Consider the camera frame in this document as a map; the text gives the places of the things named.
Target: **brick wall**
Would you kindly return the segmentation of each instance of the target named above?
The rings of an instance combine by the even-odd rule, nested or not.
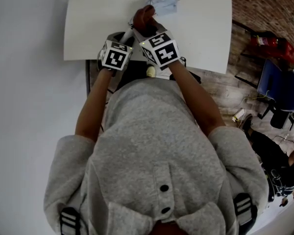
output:
[[[233,20],[255,31],[272,31],[294,47],[294,0],[232,0]]]

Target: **cable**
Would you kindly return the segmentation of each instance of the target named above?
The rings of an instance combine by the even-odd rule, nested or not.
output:
[[[294,187],[277,186],[277,185],[274,184],[273,182],[272,182],[272,184],[273,184],[275,187],[278,187],[278,188],[288,188],[288,189],[293,189],[293,190],[294,190]]]
[[[274,140],[276,137],[282,138],[282,139],[284,139],[285,141],[290,141],[290,142],[292,142],[292,143],[294,144],[294,141],[293,141],[293,140],[285,139],[284,137],[279,136],[279,135],[276,135],[272,140]]]
[[[184,66],[186,67],[186,58],[185,57],[181,57],[181,60],[184,62]]]
[[[242,99],[242,101],[237,106],[235,106],[233,108],[238,107],[245,99],[255,100],[255,99],[258,99],[258,98],[265,98],[267,96],[267,94],[268,94],[268,91],[269,90],[267,90],[266,95],[264,95],[264,96],[258,96],[258,97],[255,97],[255,98],[245,97],[245,98]]]

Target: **black and white marker cube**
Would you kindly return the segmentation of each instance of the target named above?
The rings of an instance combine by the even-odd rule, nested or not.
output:
[[[158,67],[166,66],[180,59],[176,41],[168,30],[140,42],[139,45],[146,58]]]
[[[102,66],[123,70],[127,61],[130,59],[132,51],[133,48],[130,46],[106,40],[100,53]]]

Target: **gray hoodie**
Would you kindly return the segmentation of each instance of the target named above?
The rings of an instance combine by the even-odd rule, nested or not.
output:
[[[114,93],[95,144],[57,144],[44,199],[47,220],[80,199],[81,234],[148,235],[175,221],[190,235],[238,234],[233,199],[248,193],[262,213],[268,184],[244,133],[219,127],[206,137],[174,81],[136,80]]]

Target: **wooden floor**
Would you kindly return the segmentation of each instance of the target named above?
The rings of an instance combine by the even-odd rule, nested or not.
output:
[[[251,98],[262,95],[258,95],[256,89],[234,77],[235,75],[239,75],[254,84],[258,83],[262,66],[257,63],[257,60],[240,55],[249,43],[249,39],[249,32],[234,24],[232,25],[231,48],[226,74],[193,68],[188,69],[201,77],[201,85],[219,106],[226,125],[237,126],[237,123],[232,121],[232,116],[240,108],[244,108],[246,110],[246,115],[252,114],[254,116],[252,121],[253,129],[267,135],[279,144],[284,152],[290,153],[294,150],[294,143],[288,141],[294,141],[294,127],[291,131],[289,131],[291,122],[288,120],[284,129],[273,128],[270,125],[272,117],[271,112],[268,113],[263,120],[260,120],[257,117],[257,114],[263,113],[267,105],[259,102],[258,100],[251,100]],[[91,65],[92,84],[97,74],[94,66],[95,63]],[[113,79],[110,86],[112,91],[115,90],[118,82],[120,81],[121,75],[122,74],[119,72],[117,73],[117,77]]]

